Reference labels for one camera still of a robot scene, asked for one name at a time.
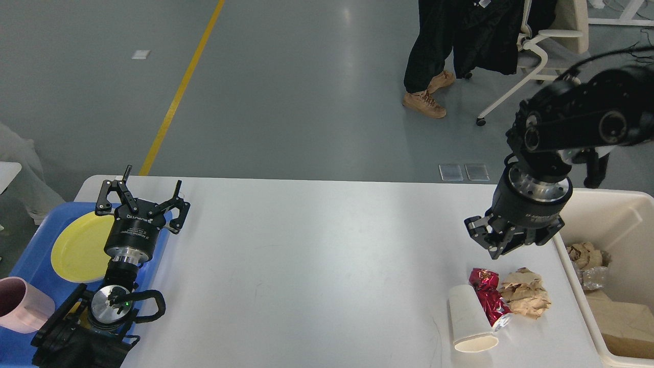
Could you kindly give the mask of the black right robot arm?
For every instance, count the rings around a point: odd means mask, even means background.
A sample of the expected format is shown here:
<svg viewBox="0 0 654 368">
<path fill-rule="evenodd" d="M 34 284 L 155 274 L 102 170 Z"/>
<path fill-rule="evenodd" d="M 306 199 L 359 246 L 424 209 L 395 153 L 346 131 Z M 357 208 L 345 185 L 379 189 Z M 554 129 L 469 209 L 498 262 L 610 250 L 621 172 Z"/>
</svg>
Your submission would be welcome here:
<svg viewBox="0 0 654 368">
<path fill-rule="evenodd" d="M 523 100 L 505 134 L 511 154 L 483 217 L 465 219 L 468 235 L 491 259 L 522 247 L 544 245 L 565 222 L 560 213 L 574 187 L 573 165 L 586 165 L 583 184 L 603 182 L 616 146 L 652 141 L 652 64 L 605 70 L 575 84 L 582 65 L 631 49 L 579 61 L 532 98 Z"/>
</svg>

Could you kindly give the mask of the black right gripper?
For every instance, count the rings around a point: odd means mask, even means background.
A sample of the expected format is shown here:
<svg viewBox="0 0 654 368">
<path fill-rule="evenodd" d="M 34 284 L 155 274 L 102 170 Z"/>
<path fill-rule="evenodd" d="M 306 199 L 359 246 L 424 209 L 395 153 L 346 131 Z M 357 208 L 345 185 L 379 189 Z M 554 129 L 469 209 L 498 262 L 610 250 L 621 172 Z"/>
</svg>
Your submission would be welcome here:
<svg viewBox="0 0 654 368">
<path fill-rule="evenodd" d="M 486 216 L 466 218 L 464 226 L 469 237 L 497 260 L 524 245 L 549 242 L 565 226 L 560 212 L 572 192 L 567 177 L 539 181 L 518 166 L 506 166 Z"/>
</svg>

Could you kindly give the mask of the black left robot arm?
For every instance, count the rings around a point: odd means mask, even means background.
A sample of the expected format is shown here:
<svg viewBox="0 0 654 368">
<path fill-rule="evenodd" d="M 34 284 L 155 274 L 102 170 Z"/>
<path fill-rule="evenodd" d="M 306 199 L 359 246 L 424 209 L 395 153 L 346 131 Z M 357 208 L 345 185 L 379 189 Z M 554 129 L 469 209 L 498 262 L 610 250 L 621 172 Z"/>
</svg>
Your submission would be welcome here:
<svg viewBox="0 0 654 368">
<path fill-rule="evenodd" d="M 107 269 L 100 287 L 80 284 L 31 340 L 38 367 L 119 367 L 140 336 L 130 334 L 133 324 L 153 322 L 165 314 L 160 291 L 140 290 L 139 270 L 154 258 L 161 231 L 177 234 L 190 203 L 180 196 L 178 181 L 171 198 L 162 203 L 132 195 L 121 178 L 102 184 L 95 215 L 112 217 L 104 252 Z"/>
</svg>

